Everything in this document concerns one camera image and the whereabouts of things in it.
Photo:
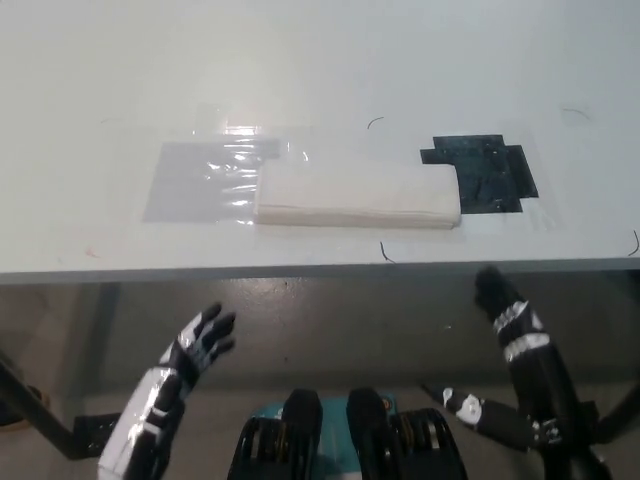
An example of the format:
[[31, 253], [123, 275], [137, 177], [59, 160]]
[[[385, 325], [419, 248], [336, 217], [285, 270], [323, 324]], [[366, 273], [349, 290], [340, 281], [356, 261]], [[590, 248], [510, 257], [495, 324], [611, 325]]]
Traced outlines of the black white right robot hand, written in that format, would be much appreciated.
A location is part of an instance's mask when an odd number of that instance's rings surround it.
[[495, 267], [476, 275], [476, 303], [489, 320], [518, 406], [450, 386], [421, 388], [467, 428], [518, 451], [591, 446], [592, 424], [568, 370], [531, 302]]

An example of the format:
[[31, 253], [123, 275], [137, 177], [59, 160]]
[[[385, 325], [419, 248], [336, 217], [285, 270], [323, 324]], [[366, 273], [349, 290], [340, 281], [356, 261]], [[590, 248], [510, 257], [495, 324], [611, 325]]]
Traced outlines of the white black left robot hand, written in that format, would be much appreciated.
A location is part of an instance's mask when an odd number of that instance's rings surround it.
[[99, 479], [160, 479], [186, 399], [200, 377], [231, 350], [235, 322], [219, 303], [199, 312], [142, 376], [101, 453]]

